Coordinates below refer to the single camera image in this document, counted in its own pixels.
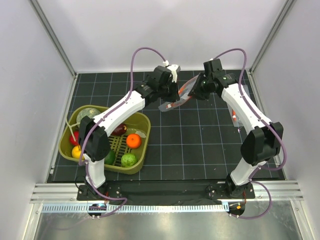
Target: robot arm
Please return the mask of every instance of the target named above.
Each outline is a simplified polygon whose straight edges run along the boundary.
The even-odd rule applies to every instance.
[[[242,92],[261,119],[268,123],[282,138],[283,126],[279,122],[273,123],[267,118],[251,101],[243,87]],[[256,168],[260,168],[269,159],[279,154],[280,143],[248,107],[239,91],[235,75],[225,74],[219,59],[211,59],[204,63],[204,72],[199,74],[189,96],[205,100],[209,98],[210,93],[216,93],[232,107],[247,133],[241,146],[242,158],[235,170],[227,176],[225,183],[227,194],[231,198],[237,198],[243,193]]]
[[[88,160],[88,171],[95,188],[99,188],[106,181],[104,173],[104,158],[110,151],[108,137],[114,129],[125,121],[132,114],[159,98],[164,101],[176,102],[180,99],[178,94],[178,72],[180,66],[169,65],[168,61],[164,66],[158,66],[154,71],[147,75],[146,79],[139,84],[131,93],[130,98],[125,102],[127,96],[110,107],[108,110],[95,116],[93,119],[84,117],[81,120],[79,128],[79,143],[81,146],[89,130],[104,116],[114,110],[120,103],[125,102],[119,109],[112,111],[108,117],[102,121],[91,134],[89,141],[85,146],[84,157]]]

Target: grid floor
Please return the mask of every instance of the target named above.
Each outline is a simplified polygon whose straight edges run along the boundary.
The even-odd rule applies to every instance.
[[[239,76],[239,70],[227,70]],[[135,82],[144,79],[146,72],[135,72]],[[181,71],[178,75],[182,86],[196,76],[196,71]],[[255,98],[248,75],[243,76],[250,97]],[[128,72],[80,74],[75,85],[69,108],[72,112],[83,105],[111,107],[129,90]],[[160,112],[161,100],[141,112],[151,122],[151,132],[143,168],[127,175],[105,171],[107,180],[192,180],[224,179],[241,159],[240,146],[246,138],[244,129],[238,132],[233,126],[227,104],[216,94],[209,100],[191,99],[180,108]],[[270,167],[275,162],[269,161]],[[73,182],[77,176],[85,176],[85,168],[58,154],[53,174],[48,182]],[[255,178],[283,178],[281,171],[261,170]]]

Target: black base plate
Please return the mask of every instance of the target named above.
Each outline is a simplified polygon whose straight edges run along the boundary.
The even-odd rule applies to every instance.
[[[221,199],[236,201],[228,197],[225,183],[219,180],[162,180],[162,181],[109,181],[99,188],[101,193],[112,198],[126,197],[127,205],[175,206],[221,204]],[[245,189],[247,199],[255,193],[249,183]],[[104,200],[88,185],[80,185],[78,201]]]

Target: green fruit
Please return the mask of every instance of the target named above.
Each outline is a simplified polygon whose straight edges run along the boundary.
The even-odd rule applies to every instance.
[[[76,123],[80,124],[81,119],[83,119],[85,116],[88,116],[89,118],[92,119],[93,117],[99,115],[100,113],[101,112],[98,109],[93,107],[87,107],[85,109],[82,109],[76,116]]]
[[[104,164],[112,165],[112,164],[114,164],[115,160],[116,160],[116,153],[115,153],[115,151],[110,149],[110,152],[104,158]]]
[[[121,166],[124,168],[129,168],[138,162],[136,156],[132,153],[126,153],[121,157]]]

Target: plastic basket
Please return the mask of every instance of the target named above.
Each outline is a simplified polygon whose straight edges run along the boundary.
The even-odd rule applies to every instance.
[[[103,106],[95,106],[95,105],[84,105],[79,107],[77,110],[73,112],[69,119],[69,124],[73,125],[77,122],[77,115],[78,113],[85,109],[85,108],[95,108],[98,109],[100,112],[104,112],[108,109],[108,107]],[[127,126],[127,131],[122,136],[113,136],[109,137],[110,147],[115,152],[115,161],[113,165],[104,165],[106,170],[112,172],[118,172],[122,174],[135,174],[140,171],[144,164],[147,145],[149,141],[149,134],[151,129],[151,124],[149,118],[139,112],[131,115],[124,121],[125,125]],[[73,131],[78,130],[78,127],[73,127]],[[141,137],[141,146],[137,149],[131,149],[126,144],[126,139],[129,134],[139,133]],[[59,143],[59,152],[65,159],[78,162],[79,159],[73,158],[71,155],[72,148],[74,147],[70,142],[69,138],[71,136],[70,129],[66,126],[63,131],[60,143]],[[138,162],[131,166],[131,167],[121,167],[121,157],[126,154],[131,153],[136,156]]]

